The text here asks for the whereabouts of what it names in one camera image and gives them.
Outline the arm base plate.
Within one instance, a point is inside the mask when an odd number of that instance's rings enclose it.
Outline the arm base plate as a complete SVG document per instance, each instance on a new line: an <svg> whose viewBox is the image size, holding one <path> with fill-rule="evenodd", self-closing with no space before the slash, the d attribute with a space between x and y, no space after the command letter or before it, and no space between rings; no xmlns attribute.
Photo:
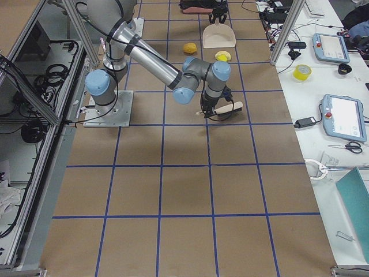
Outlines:
<svg viewBox="0 0 369 277"><path fill-rule="evenodd" d="M83 126L86 128L129 127L133 97L134 91L119 90L118 100L114 100L108 106L99 106L90 96L89 105L93 107L87 109Z"/></svg>

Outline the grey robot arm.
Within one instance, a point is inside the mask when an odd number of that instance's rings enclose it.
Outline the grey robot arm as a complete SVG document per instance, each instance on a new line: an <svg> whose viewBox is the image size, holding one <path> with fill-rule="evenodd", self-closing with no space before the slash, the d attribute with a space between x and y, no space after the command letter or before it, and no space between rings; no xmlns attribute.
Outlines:
<svg viewBox="0 0 369 277"><path fill-rule="evenodd" d="M171 89L175 101L180 104L190 103L203 83L200 107L205 118L217 114L215 106L219 99L232 103L231 90L226 85L231 75L230 65L224 61L209 63L188 57L182 70L178 70L131 29L136 4L137 1L87 2L91 26L104 35L108 43L104 64L111 67L112 62L130 56Z"/></svg>

